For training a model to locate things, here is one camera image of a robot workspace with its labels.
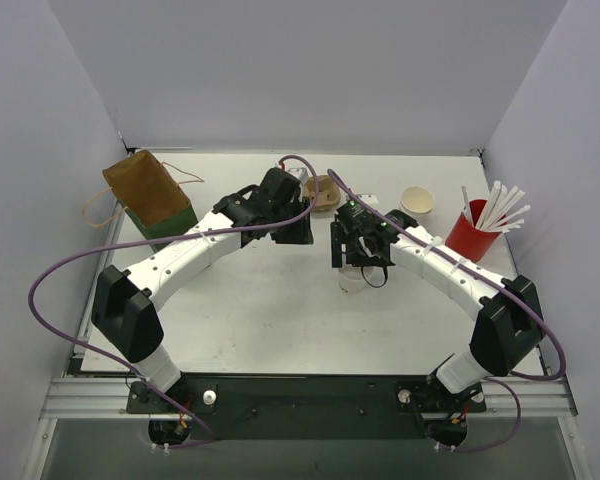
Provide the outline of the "white paper cup with text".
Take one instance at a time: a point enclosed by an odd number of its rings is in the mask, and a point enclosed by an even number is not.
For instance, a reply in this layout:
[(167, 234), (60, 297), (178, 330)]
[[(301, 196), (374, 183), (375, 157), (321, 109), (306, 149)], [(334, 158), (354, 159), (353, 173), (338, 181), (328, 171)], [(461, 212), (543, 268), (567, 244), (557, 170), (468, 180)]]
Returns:
[(338, 284), (341, 291), (349, 295), (361, 292), (366, 286), (366, 282), (361, 276), (339, 275)]

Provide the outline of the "green paper bag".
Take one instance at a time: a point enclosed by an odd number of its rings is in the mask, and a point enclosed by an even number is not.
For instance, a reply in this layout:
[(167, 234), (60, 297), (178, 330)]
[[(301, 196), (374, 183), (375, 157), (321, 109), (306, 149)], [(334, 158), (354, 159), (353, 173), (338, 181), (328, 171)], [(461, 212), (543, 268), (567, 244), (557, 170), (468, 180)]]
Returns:
[(172, 168), (149, 151), (140, 150), (102, 172), (106, 190), (146, 240), (183, 235), (198, 223), (182, 186), (203, 179), (187, 173), (188, 178), (178, 182), (169, 173)]

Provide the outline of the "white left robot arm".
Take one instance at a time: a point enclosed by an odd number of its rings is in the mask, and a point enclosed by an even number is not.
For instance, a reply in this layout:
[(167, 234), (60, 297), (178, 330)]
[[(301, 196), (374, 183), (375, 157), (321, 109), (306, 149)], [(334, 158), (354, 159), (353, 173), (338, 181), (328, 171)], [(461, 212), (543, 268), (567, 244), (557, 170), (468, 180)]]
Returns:
[(266, 235), (278, 244), (310, 245), (308, 216), (287, 221), (310, 205), (302, 195), (305, 168), (271, 168), (258, 185), (221, 198), (193, 228), (195, 239), (174, 241), (124, 270), (106, 267), (98, 276), (93, 325), (123, 358), (149, 380), (150, 400), (163, 411), (184, 402), (182, 373), (162, 345), (159, 310), (181, 287), (251, 241)]

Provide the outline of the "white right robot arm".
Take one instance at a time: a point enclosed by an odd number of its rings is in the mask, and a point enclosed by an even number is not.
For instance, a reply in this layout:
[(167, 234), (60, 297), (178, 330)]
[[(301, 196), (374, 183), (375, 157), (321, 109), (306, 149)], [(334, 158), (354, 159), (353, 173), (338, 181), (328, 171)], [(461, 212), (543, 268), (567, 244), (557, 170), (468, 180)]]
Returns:
[(459, 403), (489, 376), (541, 371), (538, 345), (545, 337), (536, 318), (536, 287), (523, 276), (510, 280), (490, 272), (444, 245), (399, 210), (379, 218), (354, 200), (346, 201), (330, 226), (332, 265), (367, 274), (402, 267), (456, 303), (473, 321), (468, 345), (427, 376), (425, 398), (438, 409)]

